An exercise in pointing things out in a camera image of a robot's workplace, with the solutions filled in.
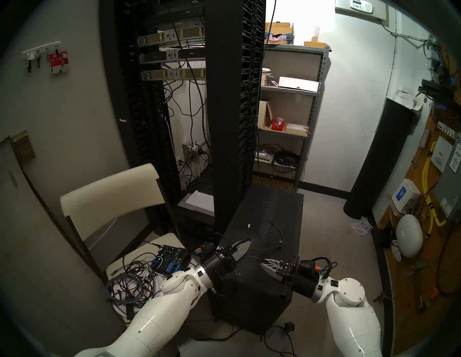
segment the chair backrest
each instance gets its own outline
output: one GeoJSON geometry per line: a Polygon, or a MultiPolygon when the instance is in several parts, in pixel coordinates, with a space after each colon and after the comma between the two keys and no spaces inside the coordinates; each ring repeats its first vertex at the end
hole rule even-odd
{"type": "Polygon", "coordinates": [[[112,219],[165,203],[158,178],[152,164],[119,172],[62,196],[62,212],[85,240],[112,219]]]}

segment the rack shelf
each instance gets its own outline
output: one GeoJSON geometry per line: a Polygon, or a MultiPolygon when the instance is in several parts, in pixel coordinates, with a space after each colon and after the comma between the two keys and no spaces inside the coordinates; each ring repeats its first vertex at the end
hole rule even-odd
{"type": "Polygon", "coordinates": [[[293,134],[293,133],[287,133],[285,130],[286,128],[283,129],[283,131],[278,131],[278,130],[272,130],[270,127],[264,127],[263,129],[259,129],[261,132],[263,133],[266,133],[266,132],[270,132],[270,133],[274,133],[274,134],[278,134],[278,135],[290,135],[290,136],[297,136],[297,137],[300,137],[300,138],[305,138],[307,137],[307,133],[305,135],[300,135],[300,134],[293,134]]]}
{"type": "MultiPolygon", "coordinates": [[[[272,162],[270,162],[269,160],[264,160],[263,158],[260,158],[260,163],[269,164],[269,165],[272,164],[272,162]]],[[[276,163],[276,162],[274,162],[274,165],[275,165],[275,166],[280,166],[280,167],[286,167],[287,169],[294,169],[294,168],[295,168],[295,167],[293,167],[293,166],[281,165],[281,164],[278,164],[278,163],[276,163]]]]}
{"type": "Polygon", "coordinates": [[[275,86],[261,86],[261,90],[265,90],[269,92],[283,92],[283,93],[291,93],[291,94],[310,95],[311,97],[317,97],[319,95],[317,92],[310,92],[308,90],[275,87],[275,86]]]}
{"type": "Polygon", "coordinates": [[[325,49],[320,47],[306,47],[306,46],[295,46],[295,45],[280,45],[277,43],[267,44],[268,51],[287,51],[287,52],[301,52],[309,54],[323,55],[325,49]]]}

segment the floor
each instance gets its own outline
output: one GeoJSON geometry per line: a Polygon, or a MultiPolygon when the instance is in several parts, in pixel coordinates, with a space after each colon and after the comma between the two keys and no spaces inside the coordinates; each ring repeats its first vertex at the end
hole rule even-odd
{"type": "MultiPolygon", "coordinates": [[[[371,236],[360,237],[350,227],[355,220],[344,214],[345,200],[304,190],[299,190],[299,193],[304,195],[299,248],[301,259],[328,257],[331,261],[338,262],[331,276],[338,280],[352,277],[363,284],[367,299],[381,323],[382,342],[384,308],[380,303],[372,302],[381,292],[381,278],[371,236]]],[[[314,305],[309,299],[294,293],[291,304],[277,322],[284,325],[288,321],[295,325],[291,338],[298,357],[341,356],[334,344],[324,305],[314,305]]],[[[229,324],[213,321],[206,298],[200,299],[185,324],[195,338],[223,338],[231,333],[229,324]]],[[[259,336],[241,331],[232,337],[232,342],[259,343],[259,336]]],[[[284,351],[290,351],[288,339],[285,342],[284,351]]],[[[229,342],[219,343],[225,349],[229,342]]],[[[161,353],[162,357],[168,355],[170,353],[161,353]]]]}

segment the black speaker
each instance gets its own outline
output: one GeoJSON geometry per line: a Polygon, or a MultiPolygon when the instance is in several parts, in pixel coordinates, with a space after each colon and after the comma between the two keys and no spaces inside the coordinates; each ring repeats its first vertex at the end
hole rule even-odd
{"type": "Polygon", "coordinates": [[[397,163],[414,118],[410,109],[386,98],[370,150],[343,207],[349,217],[360,219],[373,208],[397,163]]]}

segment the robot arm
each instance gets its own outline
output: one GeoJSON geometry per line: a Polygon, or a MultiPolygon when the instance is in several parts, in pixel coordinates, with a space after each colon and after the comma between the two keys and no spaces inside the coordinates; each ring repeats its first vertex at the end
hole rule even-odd
{"type": "Polygon", "coordinates": [[[218,248],[203,264],[167,277],[158,298],[138,311],[123,334],[110,346],[84,350],[76,357],[151,357],[179,331],[189,311],[213,284],[232,271],[251,241],[218,248]]]}
{"type": "Polygon", "coordinates": [[[344,356],[379,357],[381,327],[373,307],[367,302],[365,289],[355,279],[334,280],[329,277],[331,263],[326,258],[283,263],[265,259],[261,267],[272,277],[314,303],[325,301],[333,338],[344,356]],[[329,269],[323,272],[315,261],[324,259],[329,269]]]}

